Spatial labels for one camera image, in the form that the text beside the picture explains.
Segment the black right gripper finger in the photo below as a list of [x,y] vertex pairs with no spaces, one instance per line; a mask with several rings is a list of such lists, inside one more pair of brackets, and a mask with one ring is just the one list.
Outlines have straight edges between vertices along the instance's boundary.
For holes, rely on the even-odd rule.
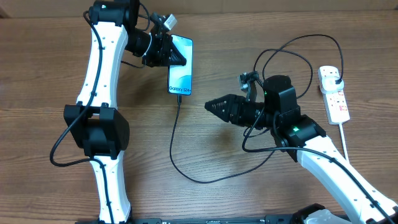
[[237,105],[238,103],[245,101],[245,99],[246,98],[244,96],[228,94],[206,102],[205,109],[208,111],[228,111],[233,107],[233,105]]
[[219,117],[226,123],[235,124],[237,126],[245,126],[242,115],[242,106],[241,105],[233,105],[232,107],[225,108],[222,107],[214,107],[214,106],[207,106],[206,109],[213,113],[215,116]]

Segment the blue Samsung Galaxy smartphone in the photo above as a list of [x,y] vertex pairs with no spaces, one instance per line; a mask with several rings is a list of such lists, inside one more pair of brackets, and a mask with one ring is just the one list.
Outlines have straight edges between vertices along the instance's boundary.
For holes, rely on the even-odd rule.
[[191,95],[193,75],[193,40],[179,35],[172,37],[168,91],[176,95]]

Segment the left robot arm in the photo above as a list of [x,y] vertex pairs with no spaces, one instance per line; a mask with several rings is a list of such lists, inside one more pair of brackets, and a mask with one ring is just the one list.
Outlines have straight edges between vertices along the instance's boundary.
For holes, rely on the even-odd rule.
[[96,178],[100,200],[95,223],[133,223],[124,181],[123,158],[130,138],[128,121],[118,111],[117,87],[125,51],[148,67],[188,67],[188,52],[170,35],[173,14],[147,14],[146,29],[137,28],[140,1],[95,1],[84,12],[91,27],[91,51],[85,81],[76,103],[65,105],[66,133],[83,149]]

